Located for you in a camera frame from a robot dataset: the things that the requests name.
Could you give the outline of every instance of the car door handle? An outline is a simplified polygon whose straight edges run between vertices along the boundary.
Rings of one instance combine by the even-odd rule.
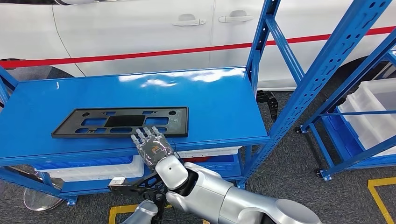
[[[234,10],[230,13],[230,15],[224,15],[219,17],[219,22],[246,22],[249,20],[254,19],[254,16],[247,15],[246,11],[244,10]]]
[[[204,25],[206,20],[196,19],[193,14],[182,14],[179,16],[178,21],[173,22],[173,26],[185,27],[185,26],[200,26]]]

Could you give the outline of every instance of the white car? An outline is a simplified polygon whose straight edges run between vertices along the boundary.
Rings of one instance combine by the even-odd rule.
[[[79,5],[0,4],[0,59],[52,59],[252,42],[263,0],[115,0]],[[352,0],[282,0],[276,20],[306,71]],[[344,63],[367,56],[396,25],[393,1]],[[243,66],[249,48],[54,65],[75,77]],[[259,89],[296,87],[276,45]]]

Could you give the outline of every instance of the robot finger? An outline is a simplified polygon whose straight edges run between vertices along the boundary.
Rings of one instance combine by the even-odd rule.
[[[152,135],[150,129],[148,129],[147,127],[144,127],[143,130],[144,130],[144,132],[146,133],[147,136],[151,136]]]
[[[131,139],[134,142],[134,144],[136,145],[136,147],[138,147],[140,145],[139,140],[137,139],[137,137],[134,134],[131,135]]]
[[[159,136],[161,134],[155,126],[152,126],[151,129],[153,130],[156,136]]]
[[[136,129],[136,133],[137,133],[137,136],[139,136],[139,138],[140,138],[140,140],[143,142],[143,141],[145,141],[144,140],[144,134],[143,134],[143,132],[141,132],[141,130],[139,129],[139,128],[137,128]]]

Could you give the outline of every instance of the shelf caster wheel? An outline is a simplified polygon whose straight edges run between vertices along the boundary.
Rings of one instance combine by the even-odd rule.
[[[301,133],[302,133],[300,127],[295,127],[295,128],[294,128],[294,131],[295,131],[297,134],[301,134]]]
[[[323,175],[323,172],[325,172],[324,169],[315,169],[315,174],[317,177],[323,178],[324,181],[331,181],[332,177],[329,174]]]
[[[322,174],[320,173],[320,169],[315,169],[315,174],[319,178],[323,178]]]
[[[302,125],[300,125],[300,126],[298,126],[298,127],[295,127],[295,128],[294,128],[294,131],[295,131],[297,134],[307,134],[307,133],[308,133],[308,130],[304,131],[303,129],[301,129],[301,126],[302,126]]]

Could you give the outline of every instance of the gray carpet floor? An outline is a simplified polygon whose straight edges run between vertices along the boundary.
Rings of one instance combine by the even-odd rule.
[[[318,95],[304,112],[295,126],[302,124],[334,90],[342,78],[331,80],[330,86]],[[275,92],[274,95],[282,108],[292,92]],[[272,125],[266,104],[259,105],[266,126]],[[330,147],[329,139],[323,130],[319,131],[324,142]],[[322,154],[310,134],[297,134],[293,128],[276,146],[265,162],[247,183],[247,189],[262,195],[295,200],[311,208],[324,224],[382,224],[385,219],[372,198],[367,183],[369,179],[394,177],[396,167],[372,168],[345,171],[325,182],[315,176],[314,169],[325,168]],[[396,218],[396,202],[393,196],[396,185],[376,188],[390,215]],[[142,198],[115,196],[112,194],[80,196],[74,207],[63,203],[45,212],[34,212],[24,207],[24,189],[13,184],[0,182],[0,223],[10,224],[106,224],[112,206],[136,204]],[[129,214],[117,215],[120,223]],[[180,224],[201,224],[202,219],[191,214],[178,212]],[[174,224],[171,209],[165,211],[165,224]]]

